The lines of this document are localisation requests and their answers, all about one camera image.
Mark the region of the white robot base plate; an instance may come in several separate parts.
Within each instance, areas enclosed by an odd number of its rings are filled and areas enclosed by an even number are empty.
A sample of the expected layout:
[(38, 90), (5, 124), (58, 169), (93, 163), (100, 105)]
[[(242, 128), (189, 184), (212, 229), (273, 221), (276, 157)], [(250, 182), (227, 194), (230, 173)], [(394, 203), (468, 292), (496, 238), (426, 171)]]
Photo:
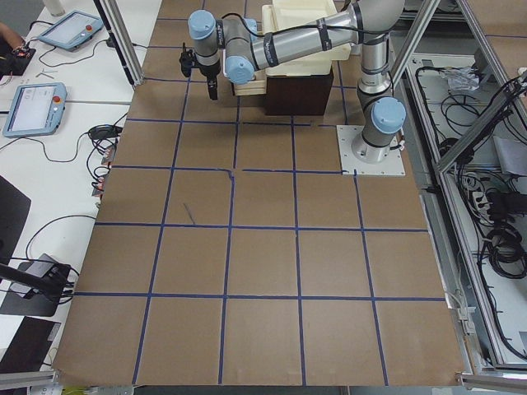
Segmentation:
[(342, 173), (403, 177), (406, 175), (396, 137), (386, 147), (373, 147), (362, 138), (361, 125), (338, 125), (338, 149)]

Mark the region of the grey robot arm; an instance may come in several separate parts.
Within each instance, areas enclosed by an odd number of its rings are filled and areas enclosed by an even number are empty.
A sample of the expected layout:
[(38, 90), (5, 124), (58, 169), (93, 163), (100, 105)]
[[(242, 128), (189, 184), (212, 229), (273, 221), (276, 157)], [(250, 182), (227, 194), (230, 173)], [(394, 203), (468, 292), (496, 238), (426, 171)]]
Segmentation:
[(377, 165), (395, 148), (406, 110), (391, 91), (389, 34), (404, 8), (402, 1), (347, 1), (337, 11), (328, 1), (275, 1), (256, 21), (230, 12), (216, 18), (201, 9), (188, 19), (191, 49), (180, 55), (181, 72), (198, 69), (208, 94), (217, 99), (217, 77), (252, 86), (264, 74), (273, 77), (323, 77), (331, 64), (347, 60), (351, 48), (361, 55), (357, 94), (365, 124), (350, 144), (359, 161)]

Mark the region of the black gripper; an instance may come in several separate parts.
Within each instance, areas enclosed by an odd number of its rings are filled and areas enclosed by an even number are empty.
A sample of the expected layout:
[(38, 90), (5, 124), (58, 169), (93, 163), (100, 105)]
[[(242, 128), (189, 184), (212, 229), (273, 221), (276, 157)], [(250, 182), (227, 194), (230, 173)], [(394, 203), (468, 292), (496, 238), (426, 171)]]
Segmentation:
[(210, 56), (202, 56), (192, 49), (187, 49), (183, 44), (180, 55), (180, 69), (185, 77), (191, 77), (192, 70), (198, 69), (207, 78), (208, 95), (211, 100), (218, 99), (217, 76), (221, 71), (218, 53)]

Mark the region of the person's forearm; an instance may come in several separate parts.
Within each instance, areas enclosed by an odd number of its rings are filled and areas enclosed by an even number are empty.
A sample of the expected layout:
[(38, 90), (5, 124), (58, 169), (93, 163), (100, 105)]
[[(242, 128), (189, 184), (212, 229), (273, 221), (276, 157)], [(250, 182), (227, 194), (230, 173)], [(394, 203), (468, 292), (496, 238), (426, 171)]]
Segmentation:
[(1, 53), (22, 49), (26, 45), (25, 40), (3, 22), (0, 22), (0, 35)]

